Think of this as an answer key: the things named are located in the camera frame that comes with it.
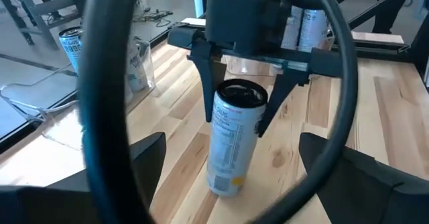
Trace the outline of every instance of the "light wood tabletop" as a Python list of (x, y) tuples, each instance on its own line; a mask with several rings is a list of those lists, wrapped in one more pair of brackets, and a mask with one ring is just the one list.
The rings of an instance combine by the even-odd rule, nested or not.
[[(150, 211), (158, 223), (244, 223), (305, 174), (299, 136), (304, 131), (328, 136), (341, 80), (312, 76), (309, 85), (296, 87), (258, 140), (241, 192), (220, 198), (206, 183), (210, 125), (204, 121), (200, 77), (187, 53), (165, 42), (154, 49), (157, 89), (127, 117), (131, 143), (155, 131), (167, 137)], [(227, 74), (231, 77), (248, 78), (272, 90), (272, 76)], [(412, 64), (360, 59), (359, 105), (347, 145), (429, 180), (429, 96)], [(79, 150), (35, 133), (0, 156), (0, 184), (46, 186), (83, 168)], [(290, 223), (330, 221), (315, 196)]]

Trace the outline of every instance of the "table leg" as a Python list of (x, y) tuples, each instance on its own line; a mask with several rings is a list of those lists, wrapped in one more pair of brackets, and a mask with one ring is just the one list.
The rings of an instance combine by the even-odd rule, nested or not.
[(30, 14), (32, 15), (32, 17), (34, 18), (34, 21), (37, 23), (39, 30), (42, 32), (42, 35), (45, 39), (45, 41), (47, 41), (48, 45), (53, 49), (53, 50), (59, 50), (58, 45), (55, 42), (54, 37), (52, 36), (49, 27), (46, 25), (45, 21), (43, 20), (41, 15), (38, 15), (36, 13), (33, 13), (33, 9), (34, 9), (34, 2), (33, 0), (22, 0), (22, 3), (24, 3), (27, 8), (28, 11), (30, 12)]

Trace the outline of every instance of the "gray floor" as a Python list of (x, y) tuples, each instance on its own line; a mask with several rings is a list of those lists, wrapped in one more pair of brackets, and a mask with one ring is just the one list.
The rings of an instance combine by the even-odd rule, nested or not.
[[(157, 9), (173, 11), (174, 14), (166, 18), (172, 22), (181, 21), (185, 17), (195, 16), (193, 0), (147, 1), (152, 11)], [(375, 2), (376, 0), (346, 0), (341, 4), (341, 8), (343, 9), (345, 18), (351, 19)], [(394, 34), (402, 35), (406, 42), (412, 41), (421, 24), (421, 20), (413, 17), (414, 5), (411, 7), (403, 7), (392, 29)], [(73, 7), (63, 9), (60, 13), (65, 15), (72, 10), (74, 10)], [(22, 9), (19, 10), (19, 14), (25, 16)], [(67, 25), (62, 25), (62, 27), (54, 28), (52, 29), (52, 34), (57, 38), (56, 36), (60, 30), (78, 25), (78, 23), (79, 20), (76, 20)], [(372, 30), (372, 25), (373, 20), (364, 23), (355, 30), (370, 32)], [(137, 22), (132, 25), (132, 34), (144, 40), (151, 40), (165, 31), (166, 28), (167, 27), (156, 27), (155, 23)], [(19, 60), (12, 61), (0, 58), (0, 86), (13, 82), (31, 83), (51, 72), (49, 70), (23, 64), (26, 60), (54, 68), (61, 68), (68, 64), (67, 56), (62, 50), (50, 50), (39, 36), (33, 37), (36, 42), (35, 46), (28, 46), (7, 13), (0, 13), (0, 36), (0, 55), (4, 54), (21, 59), (21, 62), (19, 62)], [(31, 89), (13, 88), (10, 89), (7, 94), (13, 95), (13, 97), (22, 101), (45, 107), (55, 103), (74, 88), (75, 79), (66, 74), (60, 74)], [(9, 133), (23, 122), (24, 119), (0, 99), (0, 137)]]

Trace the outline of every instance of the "blue can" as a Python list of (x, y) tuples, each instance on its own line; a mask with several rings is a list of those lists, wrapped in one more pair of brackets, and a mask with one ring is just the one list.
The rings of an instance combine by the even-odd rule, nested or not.
[(78, 60), (80, 57), (80, 37), (83, 29), (80, 26), (71, 27), (61, 31), (60, 42), (66, 52), (69, 61), (72, 63), (74, 71), (78, 72)]

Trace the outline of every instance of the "concrete floor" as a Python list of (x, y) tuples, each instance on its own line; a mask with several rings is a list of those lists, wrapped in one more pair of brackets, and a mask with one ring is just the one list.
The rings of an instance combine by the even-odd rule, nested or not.
[[(156, 9), (173, 11), (174, 14), (166, 18), (172, 22), (195, 16), (193, 0), (148, 0), (148, 2), (152, 11)], [(343, 9), (344, 17), (351, 19), (375, 2), (376, 0), (346, 0), (341, 4), (341, 8)], [(402, 8), (392, 29), (394, 34), (402, 35), (408, 43), (412, 41), (421, 24), (421, 20), (413, 17), (413, 6), (416, 4)], [(74, 10), (73, 7), (63, 9), (60, 13), (65, 15), (72, 10)], [(19, 10), (19, 14), (25, 16), (22, 9)], [(70, 22), (67, 25), (52, 29), (51, 33), (57, 38), (60, 30), (78, 25), (78, 23), (79, 20)], [(355, 30), (370, 32), (372, 25), (373, 20), (370, 20)], [(143, 40), (151, 40), (166, 28), (167, 26), (156, 27), (155, 23), (137, 22), (132, 25), (132, 34), (139, 36)], [(68, 64), (67, 56), (62, 50), (53, 51), (49, 49), (39, 36), (33, 37), (36, 42), (35, 46), (28, 46), (7, 13), (0, 13), (0, 35), (0, 56), (7, 55), (12, 59), (16, 59), (0, 58), (0, 86), (13, 82), (31, 83), (52, 72), (35, 67), (33, 64), (26, 64), (28, 61), (52, 68), (61, 68)], [(59, 74), (31, 89), (13, 88), (7, 94), (34, 105), (47, 107), (73, 91), (75, 86), (75, 79), (72, 76)], [(0, 138), (24, 122), (25, 120), (18, 113), (0, 99)]]

